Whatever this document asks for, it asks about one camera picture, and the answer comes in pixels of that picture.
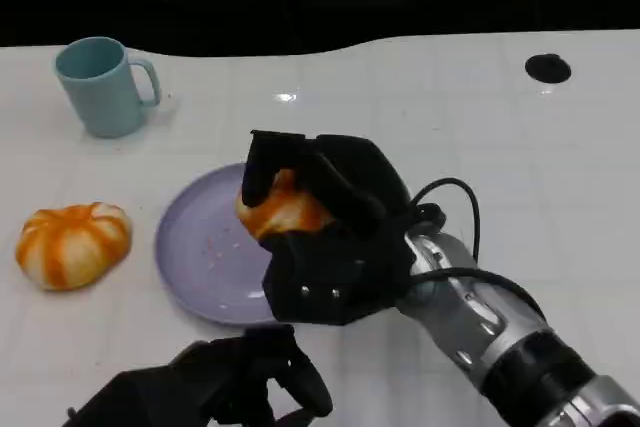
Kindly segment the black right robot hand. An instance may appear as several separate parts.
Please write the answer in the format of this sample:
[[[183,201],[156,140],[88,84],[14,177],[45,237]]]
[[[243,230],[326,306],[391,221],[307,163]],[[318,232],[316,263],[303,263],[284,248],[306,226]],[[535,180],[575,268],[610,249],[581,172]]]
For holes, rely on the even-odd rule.
[[[416,257],[407,188],[370,140],[254,130],[236,214],[270,253],[282,323],[346,325],[394,305]]]

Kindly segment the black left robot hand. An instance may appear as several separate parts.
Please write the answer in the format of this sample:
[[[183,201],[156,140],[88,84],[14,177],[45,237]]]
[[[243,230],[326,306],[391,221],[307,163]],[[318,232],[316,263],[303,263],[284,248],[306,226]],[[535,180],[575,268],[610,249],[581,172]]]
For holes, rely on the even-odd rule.
[[[333,402],[290,325],[197,341],[166,365],[123,371],[69,426],[308,426]]]

